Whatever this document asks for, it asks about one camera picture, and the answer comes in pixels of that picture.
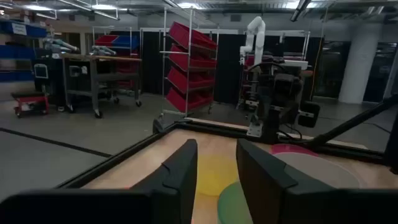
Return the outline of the rack with red blue bins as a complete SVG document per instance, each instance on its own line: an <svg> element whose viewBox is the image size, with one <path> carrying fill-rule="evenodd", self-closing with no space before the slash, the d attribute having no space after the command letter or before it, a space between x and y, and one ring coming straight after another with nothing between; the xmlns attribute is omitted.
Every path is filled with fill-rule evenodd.
<svg viewBox="0 0 398 224"><path fill-rule="evenodd" d="M118 26L93 26L93 45L104 46L113 52L116 57L142 58L142 31L132 27ZM132 96L135 92L135 84L138 84L138 93L141 90L141 62L117 62L117 72L133 73L138 75L138 80L120 80L116 83L120 87L120 93Z"/></svg>

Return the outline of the yellow bowl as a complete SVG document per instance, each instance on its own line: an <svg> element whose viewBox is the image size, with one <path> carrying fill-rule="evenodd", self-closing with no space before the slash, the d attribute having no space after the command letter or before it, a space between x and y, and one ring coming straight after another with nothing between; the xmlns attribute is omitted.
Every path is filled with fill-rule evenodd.
<svg viewBox="0 0 398 224"><path fill-rule="evenodd" d="M227 186L238 180L238 168L235 159L223 156L198 157L197 192L219 196Z"/></svg>

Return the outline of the red low rolling stool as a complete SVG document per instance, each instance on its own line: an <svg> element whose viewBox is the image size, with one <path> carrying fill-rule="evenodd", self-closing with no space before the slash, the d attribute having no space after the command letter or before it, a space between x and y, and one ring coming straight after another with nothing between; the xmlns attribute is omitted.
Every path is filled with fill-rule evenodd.
<svg viewBox="0 0 398 224"><path fill-rule="evenodd" d="M39 91L18 91L11 93L12 98L17 102L14 107L14 114L21 118L26 113L49 113L49 101L45 93Z"/></svg>

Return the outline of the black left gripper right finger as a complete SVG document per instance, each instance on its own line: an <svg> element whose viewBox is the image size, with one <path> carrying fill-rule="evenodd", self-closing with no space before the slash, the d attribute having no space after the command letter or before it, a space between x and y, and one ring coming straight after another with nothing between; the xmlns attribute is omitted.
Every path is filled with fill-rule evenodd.
<svg viewBox="0 0 398 224"><path fill-rule="evenodd" d="M334 188L245 139L236 162L253 224L398 224L398 189Z"/></svg>

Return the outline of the black cabinet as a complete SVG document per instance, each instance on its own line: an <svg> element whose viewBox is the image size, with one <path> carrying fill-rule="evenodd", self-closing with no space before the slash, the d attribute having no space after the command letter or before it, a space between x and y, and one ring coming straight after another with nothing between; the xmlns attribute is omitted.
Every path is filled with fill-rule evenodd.
<svg viewBox="0 0 398 224"><path fill-rule="evenodd" d="M37 58L32 61L36 91L45 93L51 105L65 106L62 59Z"/></svg>

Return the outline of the grey metal wheeled cart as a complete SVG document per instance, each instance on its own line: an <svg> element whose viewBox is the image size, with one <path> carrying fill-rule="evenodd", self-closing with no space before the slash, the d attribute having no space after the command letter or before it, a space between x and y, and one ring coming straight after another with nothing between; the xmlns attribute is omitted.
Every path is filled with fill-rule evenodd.
<svg viewBox="0 0 398 224"><path fill-rule="evenodd" d="M134 100L140 107L139 66L140 58L105 55L61 54L63 65L63 83L66 108L75 112L75 98L84 97L91 100L95 118L101 119L103 113L99 100L106 98L119 103L119 82L132 81Z"/></svg>

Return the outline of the green bowl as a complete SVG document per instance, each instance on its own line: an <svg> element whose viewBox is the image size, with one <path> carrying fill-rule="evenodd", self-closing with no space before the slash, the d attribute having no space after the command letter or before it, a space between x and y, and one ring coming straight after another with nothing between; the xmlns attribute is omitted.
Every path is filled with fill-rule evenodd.
<svg viewBox="0 0 398 224"><path fill-rule="evenodd" d="M227 186L218 198L217 224L253 224L239 181Z"/></svg>

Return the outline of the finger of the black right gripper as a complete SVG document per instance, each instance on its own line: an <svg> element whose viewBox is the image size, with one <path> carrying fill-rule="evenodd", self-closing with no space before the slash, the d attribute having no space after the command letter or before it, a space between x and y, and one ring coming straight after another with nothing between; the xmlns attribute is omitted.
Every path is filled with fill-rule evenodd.
<svg viewBox="0 0 398 224"><path fill-rule="evenodd" d="M257 106L257 117L263 122L268 123L269 110L271 105L271 97L269 95L260 95L259 104Z"/></svg>
<svg viewBox="0 0 398 224"><path fill-rule="evenodd" d="M300 105L298 124L314 128L320 113L320 105L311 101L303 101Z"/></svg>

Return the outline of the black curtain partition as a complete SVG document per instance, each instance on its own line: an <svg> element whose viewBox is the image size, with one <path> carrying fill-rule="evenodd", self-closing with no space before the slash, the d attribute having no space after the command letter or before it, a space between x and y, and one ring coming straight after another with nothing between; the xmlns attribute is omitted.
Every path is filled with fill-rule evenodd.
<svg viewBox="0 0 398 224"><path fill-rule="evenodd" d="M214 100L220 103L236 104L238 100L241 67L239 65L239 48L245 43L243 34L220 34L217 70L215 76ZM276 54L277 51L300 53L304 45L303 37L285 37L283 46L279 38L267 36L264 50ZM158 32L143 33L142 47L142 87L145 93L162 94L162 34Z"/></svg>

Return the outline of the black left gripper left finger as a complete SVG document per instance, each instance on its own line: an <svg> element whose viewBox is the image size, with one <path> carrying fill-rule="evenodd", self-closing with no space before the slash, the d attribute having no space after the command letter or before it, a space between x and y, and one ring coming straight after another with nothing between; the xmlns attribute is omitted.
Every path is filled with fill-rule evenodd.
<svg viewBox="0 0 398 224"><path fill-rule="evenodd" d="M0 224L191 224L197 161L189 139L129 189L19 193L0 203Z"/></svg>

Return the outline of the blue storage bin shelf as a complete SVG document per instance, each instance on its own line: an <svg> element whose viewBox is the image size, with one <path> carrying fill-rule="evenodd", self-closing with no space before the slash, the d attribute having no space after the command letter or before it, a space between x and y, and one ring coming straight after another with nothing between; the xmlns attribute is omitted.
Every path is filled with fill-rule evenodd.
<svg viewBox="0 0 398 224"><path fill-rule="evenodd" d="M44 27L0 19L0 83L34 79L32 61L35 48L46 35Z"/></svg>

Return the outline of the white round pillar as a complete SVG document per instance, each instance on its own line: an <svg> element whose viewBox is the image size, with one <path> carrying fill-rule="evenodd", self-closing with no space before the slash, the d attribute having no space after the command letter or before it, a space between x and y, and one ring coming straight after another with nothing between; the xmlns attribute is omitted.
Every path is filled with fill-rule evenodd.
<svg viewBox="0 0 398 224"><path fill-rule="evenodd" d="M382 24L362 23L354 27L338 101L361 104L382 32Z"/></svg>

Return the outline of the black metal table frame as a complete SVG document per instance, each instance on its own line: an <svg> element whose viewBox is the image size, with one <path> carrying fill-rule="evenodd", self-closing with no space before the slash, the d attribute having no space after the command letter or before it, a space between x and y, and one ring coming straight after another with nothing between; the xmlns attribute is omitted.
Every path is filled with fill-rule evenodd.
<svg viewBox="0 0 398 224"><path fill-rule="evenodd" d="M394 165L398 165L398 161L395 162L392 159L388 159L388 154L391 152L389 148L387 148L385 150L385 153L382 154L380 152L360 149L357 147L331 144L329 143L329 141L339 136L340 134L343 134L349 129L365 122L373 116L376 116L379 113L388 110L394 105L398 105L398 94L392 95L390 98L383 100L375 107L356 115L354 118L351 118L350 120L333 128L331 131L325 134L320 134L309 140L292 139L290 140L290 143L306 147L307 149L311 149L312 151L319 152L321 154L365 162L372 162L375 164L383 164L393 167ZM72 177L71 179L61 183L57 186L57 188L78 188L86 185L101 174L104 174L106 171L120 164L122 161L125 161L129 157L135 155L137 152L143 150L145 147L158 141L174 129L186 129L188 131L214 134L229 138L245 138L254 142L266 143L265 140L261 138L248 136L244 128L233 128L228 124L215 124L212 123L212 121L207 120L194 121L191 118L181 119L172 123L164 129L161 129L159 131L155 130L155 133L148 138L145 138L133 144L132 146L127 147L123 151L109 157L98 165L95 165L88 170L82 172L81 174L78 174L77 176Z"/></svg>

